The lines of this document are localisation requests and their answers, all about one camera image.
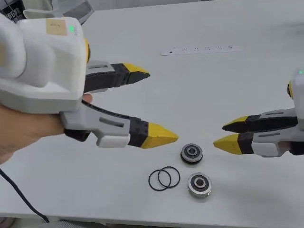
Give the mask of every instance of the ball bearing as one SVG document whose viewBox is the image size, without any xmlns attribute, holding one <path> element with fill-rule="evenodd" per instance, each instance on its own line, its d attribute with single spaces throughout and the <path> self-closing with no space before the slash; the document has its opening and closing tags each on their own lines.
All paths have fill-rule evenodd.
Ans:
<svg viewBox="0 0 304 228">
<path fill-rule="evenodd" d="M 197 198 L 206 198 L 212 190 L 210 178 L 203 173 L 192 174 L 188 179 L 188 191 Z"/>
<path fill-rule="evenodd" d="M 203 158 L 203 150 L 196 144 L 184 145 L 180 152 L 181 159 L 190 165 L 199 163 Z"/>
</svg>

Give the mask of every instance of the black cable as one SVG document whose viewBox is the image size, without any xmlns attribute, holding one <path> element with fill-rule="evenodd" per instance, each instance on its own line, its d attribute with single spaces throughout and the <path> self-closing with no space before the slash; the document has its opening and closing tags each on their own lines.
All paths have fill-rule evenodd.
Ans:
<svg viewBox="0 0 304 228">
<path fill-rule="evenodd" d="M 27 198 L 23 195 L 22 191 L 18 188 L 17 184 L 9 178 L 8 175 L 5 174 L 5 172 L 0 169 L 0 175 L 14 188 L 14 190 L 18 193 L 18 195 L 21 197 L 21 199 L 25 202 L 25 204 L 38 216 L 40 216 L 45 222 L 49 223 L 48 218 L 41 214 L 39 211 L 37 211 L 31 203 L 27 200 Z"/>
</svg>

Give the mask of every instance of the electrical outlet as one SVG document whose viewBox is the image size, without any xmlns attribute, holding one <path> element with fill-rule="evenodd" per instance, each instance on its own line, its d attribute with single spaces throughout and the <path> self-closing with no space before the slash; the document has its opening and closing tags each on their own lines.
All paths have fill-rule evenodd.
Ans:
<svg viewBox="0 0 304 228">
<path fill-rule="evenodd" d="M 239 52 L 243 51 L 241 46 L 236 45 L 207 45 L 204 47 L 179 47 L 168 51 L 161 52 L 162 56 L 170 55 L 190 55 L 190 54 L 207 54 L 207 53 L 223 53 L 223 52 Z"/>
</svg>

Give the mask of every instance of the white table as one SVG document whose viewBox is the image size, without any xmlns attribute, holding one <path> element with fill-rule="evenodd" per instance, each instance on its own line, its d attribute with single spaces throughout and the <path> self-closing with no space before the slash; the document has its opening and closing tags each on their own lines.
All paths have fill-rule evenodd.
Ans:
<svg viewBox="0 0 304 228">
<path fill-rule="evenodd" d="M 304 224 L 304 157 L 236 156 L 213 147 L 223 124 L 290 108 L 286 85 L 304 59 L 303 0 L 220 0 L 97 11 L 84 25 L 92 59 L 131 62 L 151 77 L 94 95 L 94 104 L 138 116 L 177 133 L 176 143 L 141 150 L 100 149 L 47 138 L 1 167 L 30 202 L 49 217 L 125 224 L 298 228 Z M 171 47 L 233 43 L 243 52 L 160 56 Z M 180 159 L 187 143 L 203 148 L 190 168 Z M 155 192 L 149 174 L 167 165 L 181 173 L 178 187 Z M 192 198 L 187 178 L 210 176 L 212 194 Z M 0 215 L 31 217 L 0 180 Z"/>
</svg>

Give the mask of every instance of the o-ring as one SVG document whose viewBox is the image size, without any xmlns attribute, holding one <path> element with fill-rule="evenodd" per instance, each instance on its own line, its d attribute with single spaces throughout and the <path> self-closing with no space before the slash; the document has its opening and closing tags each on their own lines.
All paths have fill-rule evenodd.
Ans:
<svg viewBox="0 0 304 228">
<path fill-rule="evenodd" d="M 149 176 L 149 178 L 148 178 L 148 183 L 149 183 L 149 186 L 150 186 L 150 188 L 152 188 L 154 191 L 165 191 L 166 189 L 168 189 L 169 187 L 166 187 L 166 186 L 164 186 L 165 188 L 163 188 L 163 189 L 156 189 L 156 188 L 154 188 L 152 185 L 151 185 L 151 176 L 154 174 L 154 173 L 156 173 L 156 172 L 165 172 L 166 174 L 168 174 L 168 176 L 169 176 L 169 179 L 170 179 L 170 181 L 169 181 L 169 186 L 171 185 L 171 175 L 169 174 L 169 172 L 167 172 L 166 170 L 154 170 L 151 174 L 150 174 L 150 176 Z"/>
<path fill-rule="evenodd" d="M 169 185 L 164 185 L 164 184 L 161 182 L 160 173 L 161 173 L 161 171 L 165 171 L 165 169 L 173 169 L 173 170 L 175 170 L 175 171 L 177 172 L 177 174 L 178 174 L 178 176 L 179 176 L 179 180 L 176 182 L 176 184 L 174 184 L 174 185 L 171 186 L 171 183 L 170 183 Z M 159 182 L 163 187 L 168 188 L 168 189 L 173 189 L 173 188 L 175 188 L 176 186 L 178 186 L 178 184 L 179 184 L 180 181 L 181 181 L 181 175 L 180 175 L 180 172 L 179 172 L 176 168 L 174 168 L 174 167 L 172 167 L 172 166 L 166 166 L 166 167 L 163 167 L 163 168 L 161 169 L 161 171 L 159 171 L 158 174 L 157 174 L 157 180 L 158 180 L 158 182 Z"/>
</svg>

